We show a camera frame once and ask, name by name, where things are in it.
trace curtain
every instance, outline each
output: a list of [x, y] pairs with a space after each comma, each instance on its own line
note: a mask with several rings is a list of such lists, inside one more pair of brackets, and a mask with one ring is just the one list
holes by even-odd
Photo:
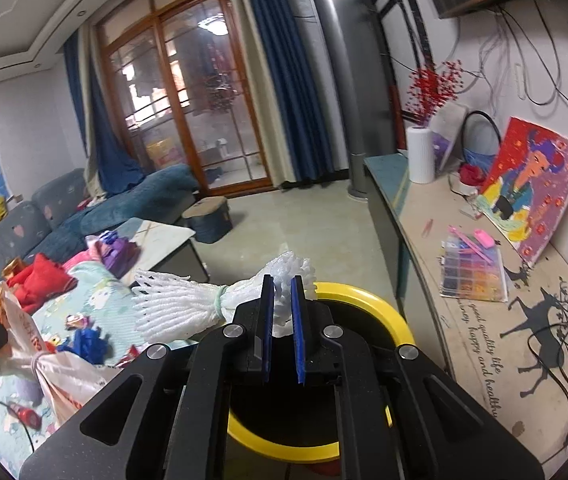
[[251, 2], [231, 0], [231, 4], [270, 180], [276, 187], [285, 180], [296, 182], [278, 99]]
[[288, 0], [249, 0], [264, 46], [296, 180], [333, 171], [317, 88]]
[[64, 44], [66, 76], [84, 151], [84, 178], [91, 196], [114, 195], [139, 184], [144, 173], [113, 132], [97, 72], [91, 62], [90, 26], [83, 24]]

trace pink pencil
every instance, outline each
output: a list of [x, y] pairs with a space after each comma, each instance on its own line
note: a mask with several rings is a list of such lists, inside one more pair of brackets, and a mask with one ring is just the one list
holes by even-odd
[[473, 241], [471, 241], [471, 239], [466, 236], [464, 233], [461, 233], [458, 229], [456, 229], [455, 227], [453, 227], [452, 225], [448, 226], [448, 232], [453, 233], [457, 236], [459, 236], [459, 238], [466, 244], [468, 245], [475, 254], [477, 254], [481, 259], [483, 259], [485, 262], [492, 264], [493, 260], [491, 260], [488, 256], [486, 256], [486, 254], [484, 254], [482, 252], [482, 250], [477, 246], [477, 244], [475, 244]]

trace white vase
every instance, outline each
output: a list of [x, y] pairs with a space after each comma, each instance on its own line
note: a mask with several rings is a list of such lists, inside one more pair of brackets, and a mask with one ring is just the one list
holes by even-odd
[[435, 180], [435, 150], [430, 128], [411, 126], [406, 131], [408, 175], [411, 182], [428, 184]]

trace gray sofa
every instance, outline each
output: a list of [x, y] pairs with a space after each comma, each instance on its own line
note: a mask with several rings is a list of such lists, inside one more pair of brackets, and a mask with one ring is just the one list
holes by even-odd
[[86, 248], [84, 237], [111, 229], [132, 217], [174, 224], [194, 202], [197, 181], [184, 164], [147, 176], [135, 188], [97, 206], [77, 211], [88, 196], [83, 170], [73, 170], [39, 188], [0, 221], [2, 270], [20, 256], [27, 263], [44, 253], [62, 263]]

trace red cloth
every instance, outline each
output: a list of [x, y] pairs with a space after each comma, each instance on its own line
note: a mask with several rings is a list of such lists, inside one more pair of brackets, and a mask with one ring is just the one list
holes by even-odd
[[481, 186], [484, 183], [484, 172], [477, 166], [462, 164], [459, 167], [459, 181], [467, 186]]
[[8, 280], [22, 310], [35, 314], [46, 300], [71, 290], [77, 280], [69, 276], [64, 268], [49, 260], [44, 254], [35, 255], [35, 261], [22, 272]]

